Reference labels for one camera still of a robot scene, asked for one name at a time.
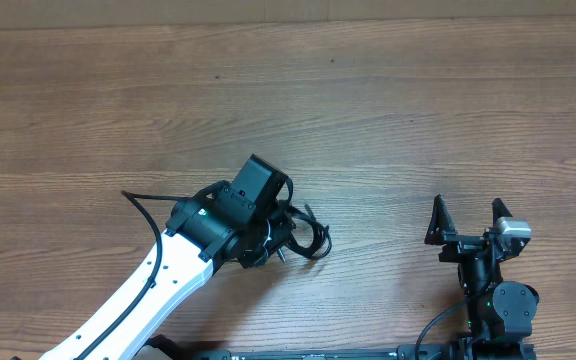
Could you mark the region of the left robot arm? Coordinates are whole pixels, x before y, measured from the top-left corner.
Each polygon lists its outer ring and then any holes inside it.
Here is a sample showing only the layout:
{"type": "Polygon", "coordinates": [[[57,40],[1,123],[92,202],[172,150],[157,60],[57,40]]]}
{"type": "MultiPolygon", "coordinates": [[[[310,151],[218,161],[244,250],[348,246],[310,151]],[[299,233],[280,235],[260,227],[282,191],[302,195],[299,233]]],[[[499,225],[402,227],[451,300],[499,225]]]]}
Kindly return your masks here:
{"type": "Polygon", "coordinates": [[[225,262],[262,266],[285,242],[285,200],[264,209],[259,195],[218,182],[181,203],[133,274],[43,360],[131,359],[225,262]]]}

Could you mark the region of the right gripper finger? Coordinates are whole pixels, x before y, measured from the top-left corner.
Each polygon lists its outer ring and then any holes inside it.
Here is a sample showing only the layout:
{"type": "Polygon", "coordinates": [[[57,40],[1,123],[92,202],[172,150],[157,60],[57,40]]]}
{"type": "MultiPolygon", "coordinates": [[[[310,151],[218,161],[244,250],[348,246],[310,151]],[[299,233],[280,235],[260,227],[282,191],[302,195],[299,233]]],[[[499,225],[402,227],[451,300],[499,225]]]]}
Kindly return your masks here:
{"type": "Polygon", "coordinates": [[[426,232],[424,243],[426,245],[444,245],[449,238],[456,235],[456,228],[442,194],[438,194],[433,200],[431,220],[426,232]]]}
{"type": "Polygon", "coordinates": [[[493,223],[496,224],[499,219],[511,217],[512,214],[504,204],[501,198],[495,198],[492,203],[493,223]]]}

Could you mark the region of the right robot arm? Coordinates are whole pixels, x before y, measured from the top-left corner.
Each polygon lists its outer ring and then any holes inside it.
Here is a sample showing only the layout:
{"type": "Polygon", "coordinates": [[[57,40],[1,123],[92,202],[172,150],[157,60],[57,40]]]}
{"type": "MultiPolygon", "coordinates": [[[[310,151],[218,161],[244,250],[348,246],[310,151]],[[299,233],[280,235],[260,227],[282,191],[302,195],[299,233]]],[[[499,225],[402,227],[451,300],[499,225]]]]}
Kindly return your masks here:
{"type": "Polygon", "coordinates": [[[532,320],[539,294],[531,286],[506,281],[500,264],[522,252],[532,229],[514,217],[503,201],[491,203],[492,225],[479,236],[458,233],[444,197],[437,195],[428,230],[427,245],[439,246],[438,259],[458,266],[464,300],[437,315],[424,327],[414,344],[414,357],[426,352],[429,359],[534,359],[536,352],[524,339],[532,335],[532,320]],[[447,316],[464,309],[468,330],[441,346],[423,347],[428,332],[447,316]]]}

